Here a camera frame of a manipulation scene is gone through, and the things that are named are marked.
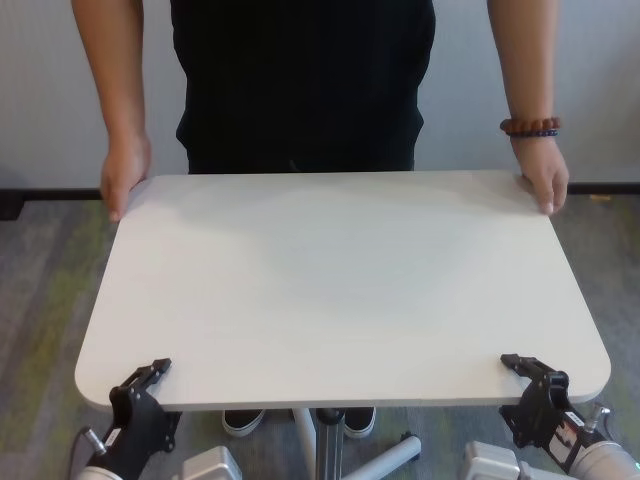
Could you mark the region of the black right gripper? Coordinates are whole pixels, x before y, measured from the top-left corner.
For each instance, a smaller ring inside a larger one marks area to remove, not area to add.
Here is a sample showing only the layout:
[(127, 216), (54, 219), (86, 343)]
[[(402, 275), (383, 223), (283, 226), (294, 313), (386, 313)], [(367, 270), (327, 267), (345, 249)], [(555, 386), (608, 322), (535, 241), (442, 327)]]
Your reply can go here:
[(535, 357), (502, 354), (500, 361), (508, 370), (530, 381), (516, 405), (499, 408), (513, 443), (518, 448), (546, 447), (561, 424), (564, 412), (571, 409), (569, 376), (564, 371), (551, 371)]

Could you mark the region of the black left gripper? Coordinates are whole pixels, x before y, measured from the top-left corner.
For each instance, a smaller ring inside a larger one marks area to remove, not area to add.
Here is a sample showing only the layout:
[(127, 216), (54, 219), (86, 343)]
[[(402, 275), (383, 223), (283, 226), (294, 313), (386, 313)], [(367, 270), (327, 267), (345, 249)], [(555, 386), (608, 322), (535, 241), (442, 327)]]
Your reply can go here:
[(107, 446), (132, 447), (135, 453), (172, 452), (180, 412), (167, 412), (146, 390), (156, 384), (172, 365), (170, 358), (156, 359), (138, 367), (109, 393), (113, 422)]

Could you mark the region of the person's left hand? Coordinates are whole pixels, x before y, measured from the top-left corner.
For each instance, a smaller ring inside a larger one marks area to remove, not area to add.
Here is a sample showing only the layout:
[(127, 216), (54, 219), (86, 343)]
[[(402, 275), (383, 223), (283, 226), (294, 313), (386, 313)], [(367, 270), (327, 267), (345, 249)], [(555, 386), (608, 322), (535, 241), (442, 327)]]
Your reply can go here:
[(551, 216), (565, 204), (569, 172), (554, 137), (516, 138), (511, 145), (541, 212)]

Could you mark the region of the person's right hand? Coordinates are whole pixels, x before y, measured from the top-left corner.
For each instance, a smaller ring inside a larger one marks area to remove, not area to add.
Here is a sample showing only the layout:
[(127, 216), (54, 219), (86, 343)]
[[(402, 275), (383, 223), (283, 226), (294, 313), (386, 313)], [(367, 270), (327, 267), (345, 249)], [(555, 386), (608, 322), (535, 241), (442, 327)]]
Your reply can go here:
[(148, 136), (110, 136), (101, 171), (100, 193), (111, 222), (119, 222), (128, 208), (130, 192), (147, 177), (151, 164)]

